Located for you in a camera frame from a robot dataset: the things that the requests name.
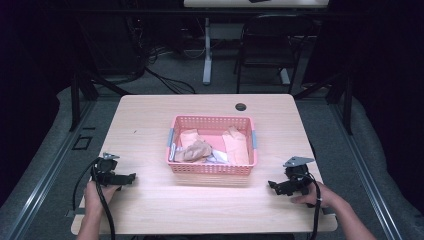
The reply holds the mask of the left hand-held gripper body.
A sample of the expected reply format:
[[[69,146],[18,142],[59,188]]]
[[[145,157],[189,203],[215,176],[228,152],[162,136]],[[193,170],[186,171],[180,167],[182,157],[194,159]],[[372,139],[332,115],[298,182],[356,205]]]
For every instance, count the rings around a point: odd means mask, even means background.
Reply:
[[[97,157],[91,167],[92,179],[103,186],[116,185],[116,174],[118,156],[104,153],[102,157]]]

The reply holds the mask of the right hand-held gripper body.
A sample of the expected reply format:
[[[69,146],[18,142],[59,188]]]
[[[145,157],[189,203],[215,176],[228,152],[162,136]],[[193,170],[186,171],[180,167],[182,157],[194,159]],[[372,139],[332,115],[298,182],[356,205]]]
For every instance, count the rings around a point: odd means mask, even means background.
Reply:
[[[295,191],[300,191],[303,195],[308,193],[308,186],[313,182],[307,166],[311,162],[314,162],[313,158],[293,156],[283,164],[285,175],[292,186],[288,195],[292,195]]]

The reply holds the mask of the person's right hand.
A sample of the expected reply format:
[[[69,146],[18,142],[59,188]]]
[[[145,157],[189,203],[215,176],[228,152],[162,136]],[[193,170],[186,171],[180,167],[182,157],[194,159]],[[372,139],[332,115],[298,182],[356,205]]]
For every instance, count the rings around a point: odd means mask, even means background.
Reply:
[[[307,195],[301,195],[291,198],[291,202],[295,204],[313,204],[315,205],[317,200],[321,200],[321,206],[323,208],[333,207],[339,196],[333,192],[326,185],[318,182],[317,184],[310,184],[308,186],[309,193]]]

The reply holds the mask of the person's left hand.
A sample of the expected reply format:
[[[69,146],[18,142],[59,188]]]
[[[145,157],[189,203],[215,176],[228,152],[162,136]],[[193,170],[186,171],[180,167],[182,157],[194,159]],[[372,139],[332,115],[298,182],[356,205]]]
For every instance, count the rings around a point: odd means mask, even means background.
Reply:
[[[118,189],[119,189],[119,186],[117,185],[109,185],[107,187],[100,187],[101,193],[106,203],[109,203],[111,201],[115,192]],[[86,215],[100,214],[103,211],[101,198],[99,196],[96,183],[94,181],[90,181],[87,183],[85,192],[84,192],[84,198],[85,198],[85,214]]]

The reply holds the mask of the white striped cloth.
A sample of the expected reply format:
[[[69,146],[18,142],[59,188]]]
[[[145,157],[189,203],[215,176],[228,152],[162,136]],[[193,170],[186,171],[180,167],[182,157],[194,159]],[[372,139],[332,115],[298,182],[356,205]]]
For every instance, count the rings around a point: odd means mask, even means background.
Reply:
[[[175,143],[172,143],[170,147],[168,160],[170,162],[181,162],[183,159],[183,156],[182,156],[183,150],[184,150],[183,147],[177,146]]]

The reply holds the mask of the long peach sock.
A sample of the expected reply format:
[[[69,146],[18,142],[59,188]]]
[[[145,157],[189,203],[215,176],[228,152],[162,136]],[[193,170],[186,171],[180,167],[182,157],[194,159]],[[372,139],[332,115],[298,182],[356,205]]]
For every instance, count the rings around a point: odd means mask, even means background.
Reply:
[[[248,165],[249,155],[246,136],[235,127],[229,127],[223,134],[228,161],[233,165]]]

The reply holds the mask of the pink plastic basket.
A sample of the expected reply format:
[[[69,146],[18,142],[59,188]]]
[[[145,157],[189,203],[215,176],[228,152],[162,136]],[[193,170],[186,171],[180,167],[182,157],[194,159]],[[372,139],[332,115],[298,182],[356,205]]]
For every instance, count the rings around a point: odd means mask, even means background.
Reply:
[[[212,151],[219,150],[226,153],[222,134],[229,127],[237,128],[246,136],[248,165],[233,165],[230,162],[228,164],[211,164],[205,162],[206,158],[193,163],[168,160],[171,144],[175,143],[177,146],[181,146],[180,134],[190,129],[197,129],[198,134],[204,139],[203,142],[208,143],[212,147]],[[174,173],[249,175],[257,163],[253,120],[246,116],[176,116],[169,132],[166,161]]]

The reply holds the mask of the tan crumpled sock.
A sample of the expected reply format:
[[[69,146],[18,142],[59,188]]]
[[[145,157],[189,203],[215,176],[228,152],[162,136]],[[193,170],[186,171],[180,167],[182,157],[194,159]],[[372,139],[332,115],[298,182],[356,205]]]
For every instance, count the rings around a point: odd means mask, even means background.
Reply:
[[[197,162],[212,154],[212,147],[203,141],[196,141],[192,145],[176,151],[174,161],[175,162]]]

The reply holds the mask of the small peach sock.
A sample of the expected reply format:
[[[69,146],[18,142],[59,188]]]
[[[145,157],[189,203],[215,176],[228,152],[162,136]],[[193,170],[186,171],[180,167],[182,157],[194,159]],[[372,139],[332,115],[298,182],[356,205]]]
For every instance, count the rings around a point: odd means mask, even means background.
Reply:
[[[203,142],[204,139],[198,134],[197,129],[185,130],[180,134],[181,146],[187,148],[197,141]]]

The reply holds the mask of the black metal stand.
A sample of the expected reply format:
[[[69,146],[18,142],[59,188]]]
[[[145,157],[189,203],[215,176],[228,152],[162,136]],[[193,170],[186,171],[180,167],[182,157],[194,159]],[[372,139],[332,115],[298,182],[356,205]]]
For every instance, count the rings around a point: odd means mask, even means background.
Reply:
[[[86,43],[83,28],[78,20],[71,19],[69,21],[69,31],[71,40],[70,58],[74,72],[71,79],[72,123],[70,130],[74,131],[81,122],[80,93],[83,93],[88,101],[96,101],[99,93],[94,87],[95,83],[120,96],[129,95],[129,92],[109,82],[98,73],[95,61]]]
[[[344,97],[342,125],[346,132],[349,135],[352,135],[351,113],[353,102],[353,79],[351,78],[350,70],[343,70],[321,82],[314,83],[306,90],[295,94],[294,98],[296,100],[303,99],[326,85],[330,85],[330,90],[325,97],[326,101],[329,104],[338,104],[341,100],[341,97]]]

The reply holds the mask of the white desk foot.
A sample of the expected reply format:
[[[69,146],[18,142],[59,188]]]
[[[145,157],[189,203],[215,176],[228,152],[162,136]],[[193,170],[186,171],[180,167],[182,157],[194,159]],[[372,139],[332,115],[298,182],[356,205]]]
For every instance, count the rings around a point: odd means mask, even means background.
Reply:
[[[288,71],[285,68],[280,71],[279,75],[283,85],[289,85],[291,83]]]

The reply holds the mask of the black chair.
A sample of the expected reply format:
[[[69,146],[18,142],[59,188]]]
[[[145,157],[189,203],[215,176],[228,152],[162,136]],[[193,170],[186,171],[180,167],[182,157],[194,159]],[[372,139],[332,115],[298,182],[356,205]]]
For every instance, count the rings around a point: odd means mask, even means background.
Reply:
[[[314,30],[313,20],[304,15],[261,14],[249,19],[242,28],[233,73],[236,92],[241,90],[242,68],[291,69],[291,92],[305,40]]]

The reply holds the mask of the white desk leg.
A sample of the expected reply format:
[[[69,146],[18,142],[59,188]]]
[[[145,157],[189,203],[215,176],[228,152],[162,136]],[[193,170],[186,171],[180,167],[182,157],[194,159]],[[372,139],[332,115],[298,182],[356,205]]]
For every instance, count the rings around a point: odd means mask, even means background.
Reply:
[[[212,72],[212,55],[211,55],[211,39],[210,39],[210,22],[209,19],[205,19],[205,61],[203,70],[203,84],[211,84],[211,72]]]

